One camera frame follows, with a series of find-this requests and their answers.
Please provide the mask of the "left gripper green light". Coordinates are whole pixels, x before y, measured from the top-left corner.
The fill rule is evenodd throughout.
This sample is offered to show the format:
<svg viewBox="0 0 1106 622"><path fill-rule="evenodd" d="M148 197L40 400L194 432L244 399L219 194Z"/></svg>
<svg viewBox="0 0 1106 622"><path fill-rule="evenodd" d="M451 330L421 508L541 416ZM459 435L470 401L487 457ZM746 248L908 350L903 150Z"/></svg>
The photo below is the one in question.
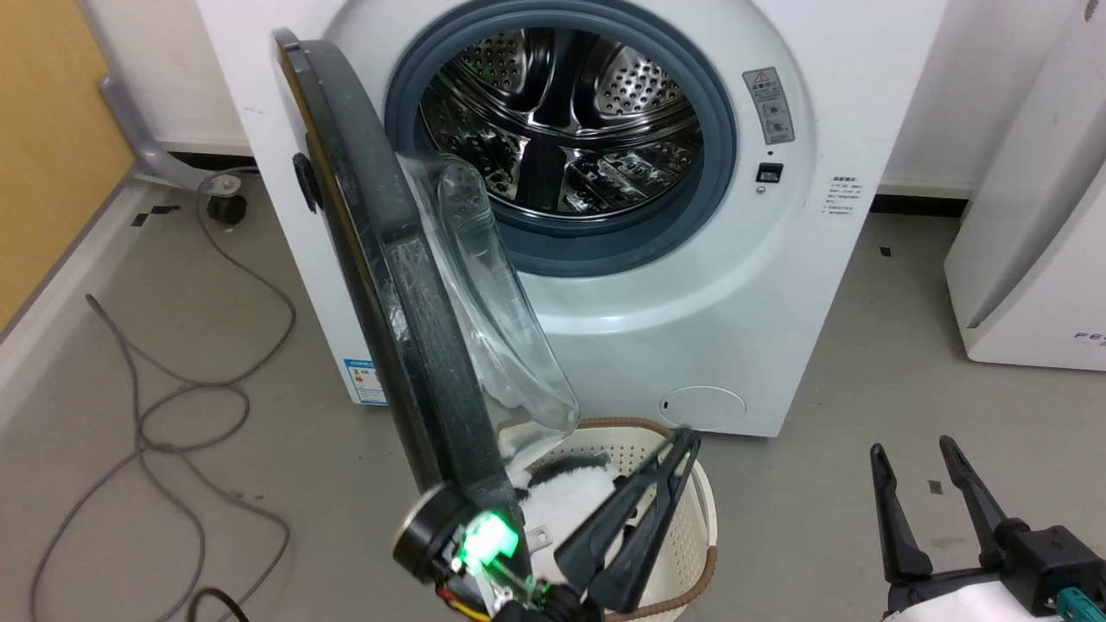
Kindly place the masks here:
<svg viewBox="0 0 1106 622"><path fill-rule="evenodd" d="M639 607L701 445L692 431L672 431L580 523L554 554L570 585L513 569L524 558L518 529L451 484L413 505L392 559L467 622L607 622L603 607Z"/></svg>

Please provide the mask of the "round white filter cover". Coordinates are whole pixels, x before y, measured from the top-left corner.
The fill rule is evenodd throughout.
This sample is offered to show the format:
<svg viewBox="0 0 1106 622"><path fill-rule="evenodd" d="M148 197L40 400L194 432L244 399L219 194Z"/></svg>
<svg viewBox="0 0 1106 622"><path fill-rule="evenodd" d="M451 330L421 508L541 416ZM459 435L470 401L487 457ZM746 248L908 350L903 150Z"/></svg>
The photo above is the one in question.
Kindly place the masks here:
<svg viewBox="0 0 1106 622"><path fill-rule="evenodd" d="M747 416L747 402L731 390L688 386L664 395L658 413L671 428L734 434L735 425Z"/></svg>

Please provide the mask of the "shiny steel washer drum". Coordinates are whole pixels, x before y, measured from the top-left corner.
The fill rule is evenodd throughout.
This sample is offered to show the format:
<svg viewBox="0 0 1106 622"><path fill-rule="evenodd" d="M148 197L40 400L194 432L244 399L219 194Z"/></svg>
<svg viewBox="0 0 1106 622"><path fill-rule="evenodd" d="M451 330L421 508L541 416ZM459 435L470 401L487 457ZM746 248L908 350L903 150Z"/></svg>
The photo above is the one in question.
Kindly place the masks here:
<svg viewBox="0 0 1106 622"><path fill-rule="evenodd" d="M432 144L474 165L529 218L591 222L674 191L702 157L702 126L653 58L583 30L490 33L420 99Z"/></svg>

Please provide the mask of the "white air purifier appliance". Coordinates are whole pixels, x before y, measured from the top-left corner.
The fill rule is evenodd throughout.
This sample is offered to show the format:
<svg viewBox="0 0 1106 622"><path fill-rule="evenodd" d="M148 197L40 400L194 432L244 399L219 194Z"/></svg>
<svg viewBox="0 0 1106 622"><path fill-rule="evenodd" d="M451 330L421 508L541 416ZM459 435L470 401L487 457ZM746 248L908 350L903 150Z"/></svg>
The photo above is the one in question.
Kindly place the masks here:
<svg viewBox="0 0 1106 622"><path fill-rule="evenodd" d="M975 362L1106 371L1106 0L1078 0L945 257Z"/></svg>

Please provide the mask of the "blue energy label sticker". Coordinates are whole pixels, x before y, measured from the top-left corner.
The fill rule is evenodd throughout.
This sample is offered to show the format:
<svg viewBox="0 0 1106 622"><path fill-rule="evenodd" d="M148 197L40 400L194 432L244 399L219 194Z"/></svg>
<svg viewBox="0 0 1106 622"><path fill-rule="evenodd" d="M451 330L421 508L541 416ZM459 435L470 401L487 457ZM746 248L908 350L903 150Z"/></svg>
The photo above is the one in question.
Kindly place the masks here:
<svg viewBox="0 0 1106 622"><path fill-rule="evenodd" d="M344 359L349 397L355 404L386 406L384 388L371 359Z"/></svg>

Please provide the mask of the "cream perforated laundry basket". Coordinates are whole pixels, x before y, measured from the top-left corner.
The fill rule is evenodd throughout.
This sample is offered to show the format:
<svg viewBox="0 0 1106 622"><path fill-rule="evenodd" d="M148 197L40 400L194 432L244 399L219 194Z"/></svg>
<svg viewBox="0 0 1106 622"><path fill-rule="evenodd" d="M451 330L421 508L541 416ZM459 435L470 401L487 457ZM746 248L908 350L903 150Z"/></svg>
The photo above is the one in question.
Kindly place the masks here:
<svg viewBox="0 0 1106 622"><path fill-rule="evenodd" d="M522 488L538 468L565 458L604 462L613 475L629 476L668 434L651 419L594 418L581 422L565 440L539 440L528 422L501 425L497 440L502 448L520 449L508 464L508 476ZM714 578L714 493L702 465L695 464L690 473L639 607L629 613L608 611L606 622L676 622Z"/></svg>

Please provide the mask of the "white and black plush toy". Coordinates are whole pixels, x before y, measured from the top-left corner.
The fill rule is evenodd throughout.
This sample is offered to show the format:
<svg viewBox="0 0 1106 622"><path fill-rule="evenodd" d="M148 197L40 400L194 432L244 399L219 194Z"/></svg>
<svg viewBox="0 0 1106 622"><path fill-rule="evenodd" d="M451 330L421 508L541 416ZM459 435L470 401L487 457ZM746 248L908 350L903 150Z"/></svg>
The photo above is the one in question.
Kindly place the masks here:
<svg viewBox="0 0 1106 622"><path fill-rule="evenodd" d="M556 549L626 481L606 455L563 456L511 477L523 523L534 543L531 548L533 574L550 583L564 583L556 564ZM538 539L536 532L545 538Z"/></svg>

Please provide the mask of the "small white text sticker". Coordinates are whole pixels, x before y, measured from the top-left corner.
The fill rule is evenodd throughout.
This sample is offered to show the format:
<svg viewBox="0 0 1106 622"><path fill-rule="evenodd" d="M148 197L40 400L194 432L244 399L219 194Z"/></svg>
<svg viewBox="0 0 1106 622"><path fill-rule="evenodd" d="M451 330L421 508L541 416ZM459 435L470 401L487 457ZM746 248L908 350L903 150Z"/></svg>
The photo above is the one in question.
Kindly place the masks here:
<svg viewBox="0 0 1106 622"><path fill-rule="evenodd" d="M822 212L834 216L852 216L868 212L872 197L864 182L854 176L835 176L827 186Z"/></svg>

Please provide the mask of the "grey metal stand leg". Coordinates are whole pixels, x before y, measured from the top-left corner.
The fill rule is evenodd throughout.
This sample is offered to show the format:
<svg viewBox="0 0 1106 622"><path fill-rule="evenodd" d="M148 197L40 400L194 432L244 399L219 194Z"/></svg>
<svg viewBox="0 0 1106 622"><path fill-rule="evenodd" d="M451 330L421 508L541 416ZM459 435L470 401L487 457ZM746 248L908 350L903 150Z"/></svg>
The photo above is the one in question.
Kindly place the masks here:
<svg viewBox="0 0 1106 622"><path fill-rule="evenodd" d="M237 175L202 170L166 151L154 138L153 131L121 77L108 72L100 77L98 89L131 146L136 160L135 176L140 180L220 198L236 196L241 190L242 182Z"/></svg>

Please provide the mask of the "black door hinge bracket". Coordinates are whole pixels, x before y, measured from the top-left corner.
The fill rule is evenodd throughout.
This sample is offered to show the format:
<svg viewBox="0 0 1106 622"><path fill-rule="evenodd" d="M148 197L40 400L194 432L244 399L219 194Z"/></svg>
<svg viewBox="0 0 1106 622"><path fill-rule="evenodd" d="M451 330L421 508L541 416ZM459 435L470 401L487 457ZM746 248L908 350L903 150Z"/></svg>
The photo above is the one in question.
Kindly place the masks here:
<svg viewBox="0 0 1106 622"><path fill-rule="evenodd" d="M307 203L307 210L310 212L319 212L321 205L321 190L312 162L309 160L307 155L300 152L293 154L292 164L294 175L296 175L299 188L303 194L305 203Z"/></svg>

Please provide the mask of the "yellow wooden panel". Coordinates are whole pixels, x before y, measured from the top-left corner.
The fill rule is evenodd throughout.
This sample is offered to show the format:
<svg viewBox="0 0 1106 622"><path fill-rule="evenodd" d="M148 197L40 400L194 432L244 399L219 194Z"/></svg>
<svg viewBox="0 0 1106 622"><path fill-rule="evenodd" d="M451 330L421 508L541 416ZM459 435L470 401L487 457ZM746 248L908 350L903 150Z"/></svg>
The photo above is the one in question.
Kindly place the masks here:
<svg viewBox="0 0 1106 622"><path fill-rule="evenodd" d="M0 0L0 339L134 157L79 0Z"/></svg>

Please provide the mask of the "white front-load washing machine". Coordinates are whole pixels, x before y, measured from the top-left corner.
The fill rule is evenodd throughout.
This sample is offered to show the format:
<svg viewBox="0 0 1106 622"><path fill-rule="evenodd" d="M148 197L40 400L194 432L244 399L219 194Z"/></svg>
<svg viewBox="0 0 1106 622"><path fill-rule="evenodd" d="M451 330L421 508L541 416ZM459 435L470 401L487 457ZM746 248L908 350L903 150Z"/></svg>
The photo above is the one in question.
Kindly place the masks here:
<svg viewBox="0 0 1106 622"><path fill-rule="evenodd" d="M344 359L371 350L294 175L307 142L273 33L340 48L390 138L404 51L471 0L194 1L352 401ZM827 186L857 177L872 204L949 0L627 1L676 25L724 82L739 154L723 203L686 243L628 271L554 278L513 265L585 416L666 424L664 395L714 386L747 402L731 435L778 436L869 212L825 215Z"/></svg>

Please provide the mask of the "grey rubber door gasket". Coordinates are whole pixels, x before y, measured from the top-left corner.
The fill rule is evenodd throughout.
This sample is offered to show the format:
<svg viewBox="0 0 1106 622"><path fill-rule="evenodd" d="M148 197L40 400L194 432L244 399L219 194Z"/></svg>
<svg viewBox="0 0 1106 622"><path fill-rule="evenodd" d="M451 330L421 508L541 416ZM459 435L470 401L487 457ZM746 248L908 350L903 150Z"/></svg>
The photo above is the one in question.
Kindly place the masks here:
<svg viewBox="0 0 1106 622"><path fill-rule="evenodd" d="M653 58L684 90L702 126L702 157L686 180L647 208L602 221L529 218L487 191L511 259L528 273L589 278L651 263L714 216L734 177L739 131L722 77L691 39L627 0L471 0L435 17L392 74L385 127L400 149L438 149L427 137L420 99L448 60L490 33L526 28L583 30Z"/></svg>

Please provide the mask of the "black round washer door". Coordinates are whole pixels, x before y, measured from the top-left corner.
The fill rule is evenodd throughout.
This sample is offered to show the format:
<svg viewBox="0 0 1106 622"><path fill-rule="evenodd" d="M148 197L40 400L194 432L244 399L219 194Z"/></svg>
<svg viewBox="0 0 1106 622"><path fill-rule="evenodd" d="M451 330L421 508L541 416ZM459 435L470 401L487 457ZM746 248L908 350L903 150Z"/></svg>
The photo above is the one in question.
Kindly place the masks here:
<svg viewBox="0 0 1106 622"><path fill-rule="evenodd" d="M273 33L319 212L420 491L453 484L524 527L503 424L578 426L576 394L508 257L486 182L453 155L392 148L334 43Z"/></svg>

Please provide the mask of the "black caster wheel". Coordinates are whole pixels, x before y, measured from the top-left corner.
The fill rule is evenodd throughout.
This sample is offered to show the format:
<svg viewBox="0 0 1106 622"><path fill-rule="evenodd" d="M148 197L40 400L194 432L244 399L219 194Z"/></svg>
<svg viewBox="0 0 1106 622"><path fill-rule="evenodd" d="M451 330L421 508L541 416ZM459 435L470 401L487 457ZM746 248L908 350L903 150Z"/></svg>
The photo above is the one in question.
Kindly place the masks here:
<svg viewBox="0 0 1106 622"><path fill-rule="evenodd" d="M210 188L207 190L206 212L210 220L228 225L228 227L236 227L238 222L246 219L248 200L239 193L241 186L242 182L233 175L213 177Z"/></svg>

